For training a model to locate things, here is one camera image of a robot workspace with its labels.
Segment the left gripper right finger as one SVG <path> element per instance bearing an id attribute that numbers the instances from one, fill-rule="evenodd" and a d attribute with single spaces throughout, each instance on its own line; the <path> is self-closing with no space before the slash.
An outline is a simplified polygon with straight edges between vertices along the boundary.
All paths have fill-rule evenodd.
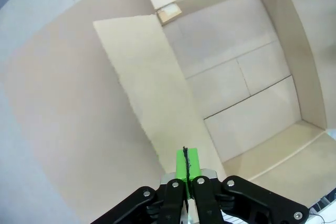
<path id="1" fill-rule="evenodd" d="M 200 223 L 225 223 L 223 214 L 246 223 L 306 223 L 309 209 L 239 176 L 220 181 L 203 174 L 197 149 L 186 149 L 188 193 Z"/>

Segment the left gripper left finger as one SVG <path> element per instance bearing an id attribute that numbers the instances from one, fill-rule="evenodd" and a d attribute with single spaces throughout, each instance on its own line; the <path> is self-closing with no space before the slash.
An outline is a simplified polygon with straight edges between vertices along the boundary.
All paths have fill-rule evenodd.
<path id="1" fill-rule="evenodd" d="M 188 149 L 176 153 L 175 174 L 166 174 L 158 189 L 138 188 L 93 223 L 182 223 L 188 200 Z"/>

